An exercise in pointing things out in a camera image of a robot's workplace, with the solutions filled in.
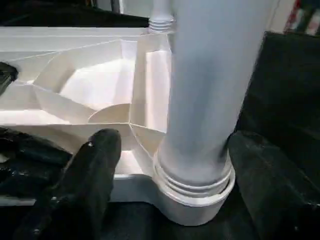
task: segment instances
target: white plastic part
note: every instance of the white plastic part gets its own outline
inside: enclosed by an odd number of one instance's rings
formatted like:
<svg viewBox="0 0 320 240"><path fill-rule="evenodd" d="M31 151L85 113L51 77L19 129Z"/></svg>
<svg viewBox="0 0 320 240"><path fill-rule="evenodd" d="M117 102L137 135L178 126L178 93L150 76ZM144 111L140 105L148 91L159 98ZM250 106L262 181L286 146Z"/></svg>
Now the white plastic part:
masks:
<svg viewBox="0 0 320 240"><path fill-rule="evenodd" d="M168 215L179 224L211 220L233 187L226 142L238 120L272 3L183 0L177 8L168 126L153 179L175 202L166 205L167 213L178 204L184 209Z"/></svg>
<svg viewBox="0 0 320 240"><path fill-rule="evenodd" d="M153 0L149 29L154 33L168 33L174 22L171 0Z"/></svg>

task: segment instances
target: white plastic tray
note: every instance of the white plastic tray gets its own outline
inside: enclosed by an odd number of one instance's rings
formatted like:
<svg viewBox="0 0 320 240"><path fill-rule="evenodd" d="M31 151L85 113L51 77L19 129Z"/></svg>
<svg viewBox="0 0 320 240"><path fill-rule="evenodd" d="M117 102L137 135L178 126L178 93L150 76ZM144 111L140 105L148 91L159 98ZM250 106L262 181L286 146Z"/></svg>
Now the white plastic tray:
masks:
<svg viewBox="0 0 320 240"><path fill-rule="evenodd" d="M166 34L131 31L2 31L0 61L19 75L0 96L0 125L71 153L96 131L117 129L123 151L116 174L151 176L167 129L172 53Z"/></svg>

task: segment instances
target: black material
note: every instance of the black material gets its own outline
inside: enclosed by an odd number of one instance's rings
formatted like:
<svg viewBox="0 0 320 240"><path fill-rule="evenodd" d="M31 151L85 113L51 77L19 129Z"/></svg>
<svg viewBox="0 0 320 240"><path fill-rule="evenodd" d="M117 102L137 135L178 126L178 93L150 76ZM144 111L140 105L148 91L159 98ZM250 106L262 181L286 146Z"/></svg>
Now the black material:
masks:
<svg viewBox="0 0 320 240"><path fill-rule="evenodd" d="M0 26L147 28L149 20L81 5L28 0L0 8Z"/></svg>
<svg viewBox="0 0 320 240"><path fill-rule="evenodd" d="M40 137L0 127L0 195L36 198L54 185L72 155Z"/></svg>
<svg viewBox="0 0 320 240"><path fill-rule="evenodd" d="M238 131L228 149L261 239L304 240L318 234L320 191L279 147L256 133Z"/></svg>
<svg viewBox="0 0 320 240"><path fill-rule="evenodd" d="M17 77L18 71L15 67L0 62L0 96Z"/></svg>
<svg viewBox="0 0 320 240"><path fill-rule="evenodd" d="M311 5L314 8L320 9L320 0L301 0L302 5Z"/></svg>
<svg viewBox="0 0 320 240"><path fill-rule="evenodd" d="M61 168L26 159L0 163L0 195L36 198L59 179Z"/></svg>
<svg viewBox="0 0 320 240"><path fill-rule="evenodd" d="M265 36L237 129L265 136L320 187L320 38Z"/></svg>
<svg viewBox="0 0 320 240"><path fill-rule="evenodd" d="M0 127L0 153L8 158L29 159L64 167L71 153L44 138Z"/></svg>
<svg viewBox="0 0 320 240"><path fill-rule="evenodd" d="M57 185L36 199L13 239L99 239L120 155L118 131L95 133L71 160Z"/></svg>

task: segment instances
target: black surface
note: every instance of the black surface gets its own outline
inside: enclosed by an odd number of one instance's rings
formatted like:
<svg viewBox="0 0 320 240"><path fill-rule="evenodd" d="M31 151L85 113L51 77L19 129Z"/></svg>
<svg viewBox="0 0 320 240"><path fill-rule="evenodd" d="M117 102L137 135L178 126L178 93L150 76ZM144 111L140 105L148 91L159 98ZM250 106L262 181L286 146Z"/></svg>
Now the black surface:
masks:
<svg viewBox="0 0 320 240"><path fill-rule="evenodd" d="M263 240L303 240L318 233L320 191L276 145L238 131L228 143L241 196Z"/></svg>
<svg viewBox="0 0 320 240"><path fill-rule="evenodd" d="M320 38L267 33L237 129L265 136L320 186Z"/></svg>
<svg viewBox="0 0 320 240"><path fill-rule="evenodd" d="M82 5L28 0L0 7L0 26L147 28L149 20Z"/></svg>
<svg viewBox="0 0 320 240"><path fill-rule="evenodd" d="M0 208L2 240L9 240L30 207ZM209 223L184 227L166 219L147 203L109 203L101 240L259 240L235 186L224 206Z"/></svg>

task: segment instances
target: curved divider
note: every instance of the curved divider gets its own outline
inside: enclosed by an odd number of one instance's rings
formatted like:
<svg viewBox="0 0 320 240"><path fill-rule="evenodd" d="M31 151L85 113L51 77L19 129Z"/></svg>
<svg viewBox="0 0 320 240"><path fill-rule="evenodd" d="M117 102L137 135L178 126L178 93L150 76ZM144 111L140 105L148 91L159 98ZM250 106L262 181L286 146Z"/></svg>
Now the curved divider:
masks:
<svg viewBox="0 0 320 240"><path fill-rule="evenodd" d="M130 104L119 104L106 107L89 117L89 124L111 124L129 122Z"/></svg>

